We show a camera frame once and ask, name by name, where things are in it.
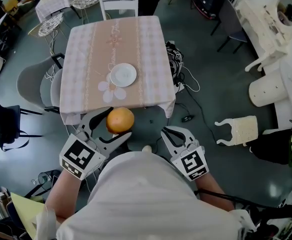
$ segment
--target paper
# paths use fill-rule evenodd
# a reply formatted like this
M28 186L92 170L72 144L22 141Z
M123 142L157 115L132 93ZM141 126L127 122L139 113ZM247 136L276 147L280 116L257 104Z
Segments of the paper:
M32 220L37 214L43 211L44 204L41 202L32 201L14 193L11 193L11 199L27 233L31 239L34 239L36 236L36 228Z

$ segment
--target gray floor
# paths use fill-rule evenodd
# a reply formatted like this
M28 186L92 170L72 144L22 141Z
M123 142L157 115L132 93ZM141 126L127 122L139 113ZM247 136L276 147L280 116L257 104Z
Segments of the gray floor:
M90 8L88 14L91 22L102 20L99 5ZM111 15L114 18L118 16L117 12ZM191 70L200 84L200 92L192 92L192 95L201 104L206 122L216 138L231 137L229 127L214 126L215 121L225 118L255 115L260 133L275 126L276 115L272 112L271 106L255 107L250 102L249 84L261 76L256 72L256 68L250 73L244 71L245 66L254 60L246 45L237 54L232 54L237 43L230 42L217 53L217 48L226 38L225 33L218 29L214 36L210 36L216 22L205 19L195 9L190 10L189 0L173 0L171 5L168 5L168 0L160 0L155 15L160 19L165 40L175 41L184 54L185 66ZM81 20L71 10L67 10L64 17L71 27L81 24ZM23 18L20 23L23 32L0 74L2 106L20 105L24 109L36 110L18 95L16 81L25 67L50 55L44 39L27 35L27 32L38 23L35 12ZM62 25L62 29L68 36L69 28ZM54 47L55 53L65 53L66 45L67 40L59 34ZM195 89L196 83L188 72L184 71L184 74L186 83ZM50 82L44 79L42 95L47 105L50 104L49 90ZM260 160L241 145L231 147L216 145L203 122L199 107L185 90L176 95L176 102L186 105L194 119L182 123L181 118L187 113L181 107L175 106L169 124L188 128L205 147L209 169L227 194L275 206L292 189L291 168ZM164 111L159 107L136 108L132 111L135 115L135 124L129 148L138 151L146 144L153 144L153 148L156 149L155 141L167 123ZM36 179L40 172L59 168L59 153L68 135L60 116L54 113L44 113L42 116L22 115L21 129L28 134L43 134L44 137L31 139L30 144L22 149L7 153L0 150L0 186L25 195L34 187L31 180ZM102 124L94 135L111 137ZM25 140L18 139L13 145L17 147L23 141ZM158 154L169 157L162 140L158 141ZM90 188L93 188L94 181L90 176L88 179ZM78 207L85 204L88 194L86 188L81 190Z

